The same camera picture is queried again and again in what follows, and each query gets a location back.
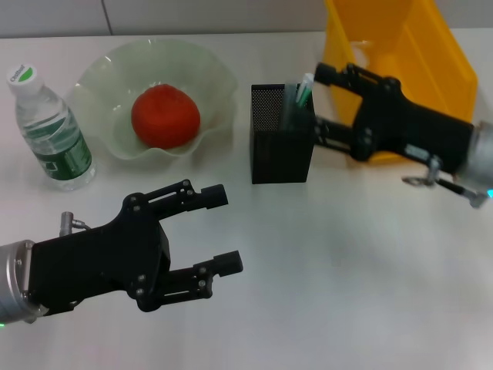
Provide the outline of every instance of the water bottle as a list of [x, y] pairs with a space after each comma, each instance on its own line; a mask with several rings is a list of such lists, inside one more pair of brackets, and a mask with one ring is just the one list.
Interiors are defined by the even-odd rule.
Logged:
[[45, 86], [29, 64], [12, 68], [7, 83], [16, 98], [17, 126], [55, 185], [74, 190], [89, 183], [96, 164], [63, 99]]

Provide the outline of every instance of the white table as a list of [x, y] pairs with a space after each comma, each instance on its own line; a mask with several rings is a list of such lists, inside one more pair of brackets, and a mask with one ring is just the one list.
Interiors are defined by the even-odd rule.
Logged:
[[[477, 118], [492, 119], [493, 30], [456, 30], [480, 78]], [[56, 237], [70, 210], [90, 226], [117, 215], [129, 193], [184, 178], [223, 183], [230, 205], [163, 222], [172, 268], [238, 249], [245, 270], [217, 278], [210, 300], [139, 311], [125, 292], [74, 312], [0, 330], [0, 367], [82, 369], [483, 369], [493, 363], [493, 205], [472, 210], [445, 190], [401, 175], [421, 166], [349, 170], [316, 148], [307, 183], [250, 184], [250, 85], [314, 69], [324, 34], [190, 35], [235, 72], [233, 142], [205, 143], [170, 167], [140, 169], [94, 148], [99, 172], [73, 193], [52, 190], [0, 84], [0, 244]], [[33, 62], [65, 94], [106, 51], [139, 37], [0, 40], [0, 71]], [[324, 97], [316, 107], [329, 110]]]

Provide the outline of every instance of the red tomato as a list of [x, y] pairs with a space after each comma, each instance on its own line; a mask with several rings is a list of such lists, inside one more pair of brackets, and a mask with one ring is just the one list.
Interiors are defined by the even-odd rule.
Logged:
[[195, 137], [200, 113], [183, 91], [158, 85], [147, 89], [133, 104], [132, 127], [145, 144], [169, 149]]

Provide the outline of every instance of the yellow container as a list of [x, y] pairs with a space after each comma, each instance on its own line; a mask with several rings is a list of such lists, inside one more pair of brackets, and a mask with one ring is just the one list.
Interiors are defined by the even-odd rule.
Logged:
[[[433, 0], [325, 0], [329, 19], [324, 62], [356, 63], [350, 42], [364, 42], [366, 69], [402, 82], [418, 104], [471, 122], [478, 78]], [[351, 126], [361, 98], [332, 88], [339, 120]], [[400, 159], [379, 153], [371, 162]]]

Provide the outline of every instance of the marker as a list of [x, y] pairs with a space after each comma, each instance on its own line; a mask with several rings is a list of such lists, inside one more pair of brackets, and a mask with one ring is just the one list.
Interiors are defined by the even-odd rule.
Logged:
[[310, 98], [311, 91], [314, 88], [314, 74], [305, 73], [303, 81], [301, 81], [298, 94], [296, 95], [296, 104], [299, 108], [303, 108]]

